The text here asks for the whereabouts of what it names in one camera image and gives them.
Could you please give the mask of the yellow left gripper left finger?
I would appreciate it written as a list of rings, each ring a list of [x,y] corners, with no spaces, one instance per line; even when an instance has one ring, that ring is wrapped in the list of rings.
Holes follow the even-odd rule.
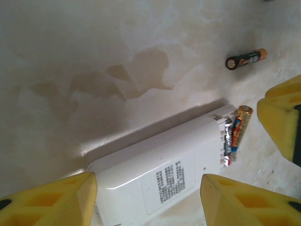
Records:
[[[79,173],[0,199],[2,226],[88,226],[97,195],[93,172]]]

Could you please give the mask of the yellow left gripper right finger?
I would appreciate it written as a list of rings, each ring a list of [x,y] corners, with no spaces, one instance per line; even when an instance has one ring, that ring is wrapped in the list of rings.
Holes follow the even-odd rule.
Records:
[[[301,201],[215,174],[204,174],[200,198],[208,226],[299,226]]]

